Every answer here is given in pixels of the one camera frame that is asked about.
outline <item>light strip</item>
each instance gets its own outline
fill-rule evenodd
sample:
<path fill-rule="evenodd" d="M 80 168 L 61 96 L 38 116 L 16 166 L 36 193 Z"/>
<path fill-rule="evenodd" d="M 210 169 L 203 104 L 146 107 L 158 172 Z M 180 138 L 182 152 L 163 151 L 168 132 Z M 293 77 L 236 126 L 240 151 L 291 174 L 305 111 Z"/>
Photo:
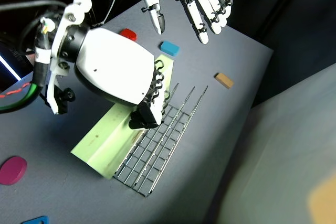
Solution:
<path fill-rule="evenodd" d="M 8 65 L 8 63 L 5 61 L 4 58 L 2 58 L 2 56 L 0 55 L 0 62 L 8 69 L 9 72 L 11 72 L 11 74 L 18 80 L 21 81 L 20 76 L 14 71 L 13 68 L 10 67 L 10 65 Z"/>

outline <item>metal wire rack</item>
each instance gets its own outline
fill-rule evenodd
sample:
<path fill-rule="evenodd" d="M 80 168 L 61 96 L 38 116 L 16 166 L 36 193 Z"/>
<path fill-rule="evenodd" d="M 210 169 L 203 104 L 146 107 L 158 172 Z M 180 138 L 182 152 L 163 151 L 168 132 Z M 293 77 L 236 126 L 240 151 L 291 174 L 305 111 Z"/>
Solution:
<path fill-rule="evenodd" d="M 143 133 L 114 177 L 147 197 L 158 184 L 170 158 L 188 127 L 206 90 L 199 97 L 190 114 L 182 111 L 195 87 L 179 108 L 170 104 L 165 109 L 164 123 Z"/>

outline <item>green cable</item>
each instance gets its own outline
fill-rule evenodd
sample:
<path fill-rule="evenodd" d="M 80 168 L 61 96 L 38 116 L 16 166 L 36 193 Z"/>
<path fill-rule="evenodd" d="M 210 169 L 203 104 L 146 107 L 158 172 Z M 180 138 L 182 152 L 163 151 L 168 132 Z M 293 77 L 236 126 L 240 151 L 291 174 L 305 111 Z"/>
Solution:
<path fill-rule="evenodd" d="M 15 103 L 12 103 L 12 104 L 7 105 L 7 106 L 0 107 L 0 113 L 7 113 L 7 112 L 15 111 L 15 110 L 18 110 L 20 108 L 25 107 L 27 104 L 30 104 L 33 101 L 33 100 L 31 100 L 32 97 L 35 97 L 36 95 L 38 95 L 40 90 L 41 89 L 39 88 L 39 86 L 32 83 L 30 85 L 30 88 L 29 88 L 27 94 L 20 101 L 17 101 Z"/>

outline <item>gray table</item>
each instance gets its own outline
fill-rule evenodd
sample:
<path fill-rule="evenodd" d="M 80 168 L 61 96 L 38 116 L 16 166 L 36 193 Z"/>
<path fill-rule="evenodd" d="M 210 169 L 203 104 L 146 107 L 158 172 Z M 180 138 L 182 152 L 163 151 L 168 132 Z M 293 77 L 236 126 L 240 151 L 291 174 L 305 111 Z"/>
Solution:
<path fill-rule="evenodd" d="M 149 15 L 142 14 L 143 2 L 105 25 L 115 32 L 126 27 L 134 30 L 138 43 L 157 56 L 163 40 L 180 46 L 172 78 L 180 87 L 173 105 L 179 105 L 196 86 L 189 103 L 192 107 L 209 86 L 154 193 L 144 198 L 115 179 L 100 177 L 70 154 L 111 107 L 71 72 L 61 81 L 77 96 L 68 114 L 52 115 L 38 99 L 25 109 L 0 117 L 0 162 L 13 155 L 28 161 L 27 173 L 19 183 L 0 186 L 1 223 L 21 223 L 42 215 L 48 215 L 51 224 L 202 221 L 272 51 L 230 27 L 220 35 L 209 33 L 209 43 L 202 45 L 182 5 L 175 0 L 161 0 L 161 4 L 166 18 L 162 36 L 155 33 Z M 228 75 L 235 85 L 230 90 L 224 88 L 214 79 L 217 72 Z M 8 102 L 17 98 L 9 97 Z"/>

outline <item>blue block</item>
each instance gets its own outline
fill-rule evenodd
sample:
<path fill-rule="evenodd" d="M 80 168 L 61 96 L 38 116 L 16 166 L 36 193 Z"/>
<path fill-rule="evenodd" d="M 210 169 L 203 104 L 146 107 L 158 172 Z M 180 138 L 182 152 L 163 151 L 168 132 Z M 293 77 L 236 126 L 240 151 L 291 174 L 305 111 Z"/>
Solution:
<path fill-rule="evenodd" d="M 43 224 L 49 224 L 49 217 L 48 216 L 41 216 L 41 217 L 38 217 L 38 218 L 33 219 L 33 220 L 25 221 L 22 224 L 40 224 L 41 222 Z"/>
<path fill-rule="evenodd" d="M 160 50 L 171 56 L 176 56 L 180 48 L 169 41 L 164 41 L 160 46 Z"/>

